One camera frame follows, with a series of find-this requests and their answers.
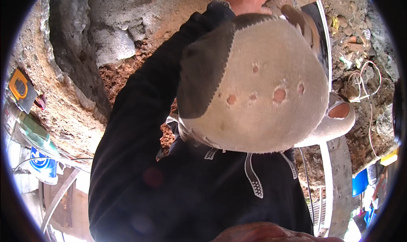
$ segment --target construction site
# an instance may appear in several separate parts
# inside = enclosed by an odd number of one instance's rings
[[[116,96],[162,43],[211,1],[37,0],[33,5],[15,42],[8,77],[16,69],[25,75],[35,101],[24,113],[9,95],[4,126],[16,184],[50,241],[93,241],[87,219],[92,158]],[[344,136],[302,147],[305,161],[294,148],[298,180],[308,207],[313,203],[315,235],[326,228],[329,236],[358,241],[346,237],[356,209],[365,204],[362,192],[354,195],[352,179],[373,165],[376,176],[366,185],[369,190],[381,173],[390,183],[394,170],[379,163],[398,148],[392,118],[397,57],[369,0],[269,0],[264,6],[280,16],[285,4],[314,19],[329,89],[346,97],[355,113],[354,126]],[[171,112],[176,109],[177,99]],[[43,144],[19,126],[28,119],[37,123],[37,135],[52,142],[52,150],[42,151]],[[157,161],[176,139],[165,123],[161,130]],[[53,178],[41,177],[24,162],[53,153],[58,155]]]

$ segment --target yellow object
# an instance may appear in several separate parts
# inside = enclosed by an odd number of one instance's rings
[[[339,20],[338,20],[338,17],[332,17],[332,27],[336,29],[336,32],[335,32],[335,33],[337,33],[337,32],[338,32],[338,28],[339,28]]]
[[[386,155],[385,157],[382,157],[381,160],[380,160],[380,164],[384,165],[384,166],[387,166],[389,164],[394,163],[397,160],[398,152],[399,152],[399,149],[397,148],[396,150],[394,150],[390,154]]]
[[[21,73],[19,69],[15,69],[8,87],[17,100],[24,99],[27,96],[27,82],[28,80],[24,77],[23,73]]]

